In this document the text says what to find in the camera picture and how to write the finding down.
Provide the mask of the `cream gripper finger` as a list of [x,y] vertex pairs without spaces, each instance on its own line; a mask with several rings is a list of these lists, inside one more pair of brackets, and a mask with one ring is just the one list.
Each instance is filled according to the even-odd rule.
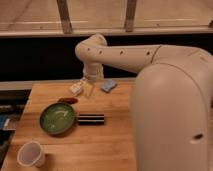
[[79,80],[79,84],[81,87],[84,87],[87,84],[87,80],[85,78],[82,78]]
[[93,89],[94,89],[94,85],[93,84],[90,84],[88,82],[85,82],[83,84],[83,93],[85,95],[86,98],[89,98],[93,92]]

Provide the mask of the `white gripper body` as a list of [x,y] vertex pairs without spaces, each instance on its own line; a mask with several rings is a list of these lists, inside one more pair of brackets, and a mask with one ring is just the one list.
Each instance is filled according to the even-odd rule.
[[83,77],[89,81],[98,81],[104,78],[103,66],[97,63],[85,64]]

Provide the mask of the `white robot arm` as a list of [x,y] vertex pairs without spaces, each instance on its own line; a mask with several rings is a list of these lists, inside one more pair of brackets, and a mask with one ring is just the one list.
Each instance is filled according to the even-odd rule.
[[89,81],[103,65],[137,74],[130,104],[137,171],[210,171],[213,54],[190,46],[109,46],[100,34],[75,53]]

